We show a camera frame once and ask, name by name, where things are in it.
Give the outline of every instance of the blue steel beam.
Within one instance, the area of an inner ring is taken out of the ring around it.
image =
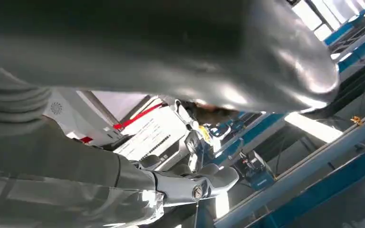
[[[344,71],[349,66],[359,61],[363,56],[365,56],[365,43],[359,46],[356,50],[353,50],[352,54],[347,59],[338,63],[339,72]]]
[[[365,153],[327,175],[277,210],[248,227],[281,228],[365,177]]]
[[[270,114],[262,121],[260,121],[257,125],[249,129],[243,136],[233,138],[232,141],[234,142],[230,146],[228,146],[219,157],[213,159],[210,163],[220,165],[224,160],[228,159],[229,156],[232,156],[236,152],[237,148],[240,145],[240,141],[238,140],[238,138],[242,138],[244,141],[244,145],[246,145],[259,134],[261,134],[264,130],[273,125],[276,121],[280,120],[283,116],[284,114]]]
[[[306,177],[316,172],[319,168],[326,165],[327,162],[339,157],[354,145],[363,141],[365,139],[365,118],[363,122],[364,124],[361,126],[353,125],[336,141],[325,144],[307,158],[281,174],[276,183],[271,187],[252,194],[240,204],[236,205],[227,215],[214,223],[215,227],[234,227],[236,222],[241,221],[263,205],[279,197],[284,192],[299,184]]]
[[[359,15],[363,16],[365,14],[365,10],[362,10]],[[328,46],[333,44],[335,41],[339,40],[343,35],[345,35],[348,31],[353,28],[352,22],[346,22],[343,24],[337,31],[333,32],[328,38],[324,40],[325,44]]]

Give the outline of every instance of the blue metal frame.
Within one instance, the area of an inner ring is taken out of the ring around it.
[[[281,228],[324,203],[365,177],[365,154],[307,188],[301,195],[249,225],[251,228]]]
[[[362,10],[359,13],[360,16],[363,16],[364,14],[365,14],[365,10]],[[335,41],[340,39],[344,34],[346,34],[352,28],[353,28],[353,21],[352,22],[346,22],[337,31],[333,32],[328,38],[326,38],[324,40],[325,44],[327,44],[327,45],[333,44]]]
[[[261,134],[264,130],[268,129],[270,126],[276,123],[276,121],[280,120],[283,116],[284,114],[271,114],[270,116],[262,120],[258,125],[253,127],[245,135],[242,136],[242,139],[244,140],[244,145],[251,142],[255,137]],[[239,145],[240,141],[237,140],[231,146],[226,148],[219,157],[215,158],[210,163],[220,165],[224,160],[228,159],[229,156],[233,155],[236,152]]]
[[[359,61],[359,59],[362,58],[364,55],[365,55],[365,43],[362,44],[360,47],[358,47],[356,50],[354,50],[347,59],[345,59],[344,61],[342,61],[338,64],[339,72],[344,71],[345,69],[350,67],[352,64]]]

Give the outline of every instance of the white panel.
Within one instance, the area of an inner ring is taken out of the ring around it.
[[[159,156],[187,132],[185,124],[169,107],[155,109],[139,121],[142,128],[114,153],[129,160],[140,160],[149,152]]]
[[[131,94],[120,92],[92,91],[98,100],[117,119],[123,119],[139,102],[146,96],[145,94]]]

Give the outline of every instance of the humanoid robot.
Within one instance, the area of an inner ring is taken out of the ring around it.
[[[122,227],[227,191],[232,168],[136,168],[41,116],[51,87],[165,94],[239,111],[328,105],[327,48],[285,1],[0,1],[0,224]]]

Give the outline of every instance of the gray fabric sleeve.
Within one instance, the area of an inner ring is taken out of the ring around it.
[[[154,180],[126,158],[75,142],[43,117],[49,96],[0,68],[0,171],[154,190]]]

